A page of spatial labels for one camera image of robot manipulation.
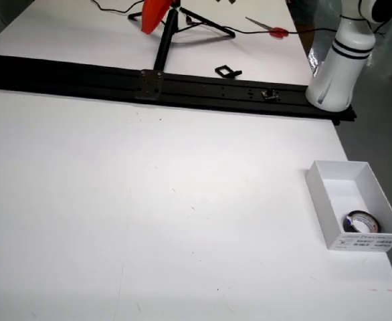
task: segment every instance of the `white cardboard box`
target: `white cardboard box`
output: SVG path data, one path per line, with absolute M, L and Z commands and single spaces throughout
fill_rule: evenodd
M 392 208 L 368 163 L 316 160 L 306 176 L 327 248 L 388 251 L 392 248 Z M 351 211 L 374 216 L 381 233 L 349 233 L 343 220 Z

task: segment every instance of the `tape roll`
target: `tape roll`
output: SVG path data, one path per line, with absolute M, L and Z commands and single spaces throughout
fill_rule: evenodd
M 353 233 L 380 233 L 381 226 L 379 222 L 367 212 L 352 211 L 343 221 L 345 232 Z

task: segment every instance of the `scissors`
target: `scissors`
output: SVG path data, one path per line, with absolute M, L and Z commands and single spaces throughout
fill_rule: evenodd
M 282 39 L 283 37 L 288 37 L 288 30 L 284 28 L 279 28 L 279 27 L 270 27 L 268 25 L 265 25 L 264 23 L 258 22 L 254 19 L 251 19 L 249 17 L 246 17 L 248 20 L 250 20 L 252 23 L 255 23 L 259 27 L 262 27 L 268 31 L 270 31 L 270 35 L 274 38 Z

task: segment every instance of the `tripod leg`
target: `tripod leg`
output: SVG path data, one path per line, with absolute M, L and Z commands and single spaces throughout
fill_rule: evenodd
M 132 14 L 128 15 L 128 19 L 135 21 L 136 20 L 135 18 L 140 17 L 140 16 L 142 16 L 142 12 L 132 13 Z
M 211 20 L 205 19 L 204 17 L 201 17 L 200 15 L 197 15 L 196 13 L 191 12 L 191 11 L 189 11 L 189 10 L 183 8 L 183 7 L 181 7 L 180 10 L 181 10 L 181 12 L 183 12 L 186 15 L 188 15 L 189 17 L 195 18 L 195 19 L 199 20 L 200 22 L 203 22 L 204 24 L 206 24 L 206 25 L 208 25 L 210 27 L 216 28 L 216 29 L 218 29 L 218 30 L 220 30 L 220 31 L 230 35 L 232 38 L 236 37 L 236 34 L 232 30 L 228 30 L 227 28 L 224 28 L 224 27 L 216 24 L 215 22 L 213 22 Z
M 176 9 L 169 10 L 167 22 L 163 29 L 161 44 L 157 51 L 154 70 L 163 71 L 167 62 L 169 47 L 171 46 L 172 36 L 178 30 L 178 11 Z

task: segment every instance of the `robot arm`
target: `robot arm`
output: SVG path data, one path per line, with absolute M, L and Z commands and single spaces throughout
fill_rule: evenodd
M 376 41 L 367 20 L 381 23 L 390 18 L 392 0 L 342 0 L 336 37 L 306 91 L 312 105 L 329 112 L 349 107 L 355 83 Z

